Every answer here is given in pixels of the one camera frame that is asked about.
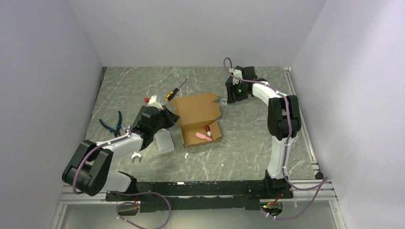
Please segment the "brown cardboard box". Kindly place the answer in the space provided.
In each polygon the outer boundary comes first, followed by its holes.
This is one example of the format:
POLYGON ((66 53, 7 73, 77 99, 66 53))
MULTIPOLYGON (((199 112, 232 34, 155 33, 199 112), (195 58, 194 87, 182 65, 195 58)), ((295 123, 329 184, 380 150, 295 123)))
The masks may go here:
POLYGON ((171 105, 175 107, 174 113, 180 117, 177 124, 180 126, 185 148, 222 140, 222 133, 217 122, 221 116, 217 99, 218 96, 215 93, 204 93, 172 100, 171 105), (211 133, 210 141, 196 136, 197 133, 207 135, 207 126, 211 133))

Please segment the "pink tube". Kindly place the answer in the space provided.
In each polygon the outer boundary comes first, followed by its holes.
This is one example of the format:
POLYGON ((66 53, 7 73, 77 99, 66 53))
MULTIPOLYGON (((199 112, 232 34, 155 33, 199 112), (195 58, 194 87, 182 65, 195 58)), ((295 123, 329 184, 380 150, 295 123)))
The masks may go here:
POLYGON ((195 134, 195 136, 196 136, 198 139, 201 139, 201 140, 204 140, 204 141, 212 141, 212 139, 211 139, 209 136, 204 135, 204 134, 199 133, 199 132, 197 132, 197 133, 195 134))

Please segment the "red white small bottle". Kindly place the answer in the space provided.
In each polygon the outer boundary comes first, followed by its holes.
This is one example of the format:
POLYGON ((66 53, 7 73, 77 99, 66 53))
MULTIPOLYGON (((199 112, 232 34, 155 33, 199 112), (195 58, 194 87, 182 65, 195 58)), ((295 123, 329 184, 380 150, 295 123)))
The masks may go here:
POLYGON ((205 131, 206 131, 206 135, 207 135, 209 138, 212 138, 212 133, 211 133, 210 126, 209 126, 209 125, 206 125, 204 128, 205 128, 205 131))

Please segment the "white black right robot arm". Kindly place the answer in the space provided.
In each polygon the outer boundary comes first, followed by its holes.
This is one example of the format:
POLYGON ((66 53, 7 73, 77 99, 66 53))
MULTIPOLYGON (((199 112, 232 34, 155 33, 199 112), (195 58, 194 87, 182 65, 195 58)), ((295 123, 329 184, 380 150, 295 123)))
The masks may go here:
POLYGON ((258 78, 254 67, 237 66, 225 70, 229 74, 225 83, 228 104, 252 96, 267 105, 267 128, 272 136, 272 148, 263 192, 267 197, 275 198, 281 190, 290 188, 287 176, 288 157, 301 130, 298 98, 282 93, 266 79, 258 78))

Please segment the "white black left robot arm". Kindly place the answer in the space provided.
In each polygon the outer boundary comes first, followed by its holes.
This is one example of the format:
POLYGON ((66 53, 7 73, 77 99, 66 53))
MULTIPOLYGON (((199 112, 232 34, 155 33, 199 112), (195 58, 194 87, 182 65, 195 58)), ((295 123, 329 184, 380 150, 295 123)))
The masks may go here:
POLYGON ((64 169, 62 181, 71 185, 75 194, 94 196, 101 191, 118 191, 124 200, 132 200, 138 189, 136 178, 112 171, 112 161, 127 155, 141 160, 140 151, 153 142, 155 134, 171 128, 178 119, 166 106, 143 106, 122 136, 102 142, 82 141, 64 169))

